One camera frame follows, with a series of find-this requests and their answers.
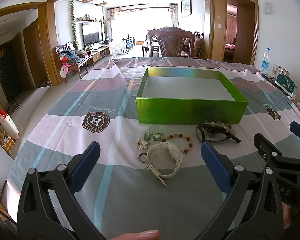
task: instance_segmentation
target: tv cabinet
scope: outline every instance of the tv cabinet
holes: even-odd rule
[[[96,63],[98,60],[110,54],[110,48],[109,46],[106,46],[91,52],[91,54],[92,54],[93,63]]]

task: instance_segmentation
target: amber bead bracelet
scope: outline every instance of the amber bead bracelet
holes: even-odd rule
[[[183,150],[182,153],[186,154],[189,151],[191,151],[191,148],[192,148],[193,144],[192,144],[192,140],[190,139],[190,137],[187,137],[185,134],[179,133],[179,135],[178,135],[178,134],[175,133],[174,135],[171,134],[169,136],[166,136],[162,141],[166,142],[166,141],[169,141],[169,139],[172,139],[172,138],[183,138],[183,139],[186,139],[188,141],[188,143],[189,143],[189,147],[187,149]]]

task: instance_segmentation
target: television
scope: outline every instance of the television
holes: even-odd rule
[[[102,22],[82,23],[82,36],[85,46],[101,41],[103,39]]]

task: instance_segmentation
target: white watch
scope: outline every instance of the white watch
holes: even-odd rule
[[[161,174],[156,168],[154,168],[151,164],[151,155],[154,151],[156,150],[160,150],[160,149],[166,149],[167,152],[169,153],[170,157],[172,158],[173,162],[175,163],[176,167],[173,170],[173,172],[169,175],[163,175]],[[153,145],[147,152],[147,163],[152,171],[152,173],[165,185],[167,186],[167,184],[165,184],[165,182],[162,180],[162,178],[164,179],[169,179],[172,178],[173,176],[175,176],[175,174],[177,174],[177,172],[180,170],[181,165],[182,165],[182,161],[183,161],[183,154],[182,152],[178,149],[178,147],[171,142],[161,142],[161,143],[157,143],[155,145]]]

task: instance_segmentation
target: tv screen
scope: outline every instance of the tv screen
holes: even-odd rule
[[[98,22],[82,23],[82,34],[85,46],[99,42]]]

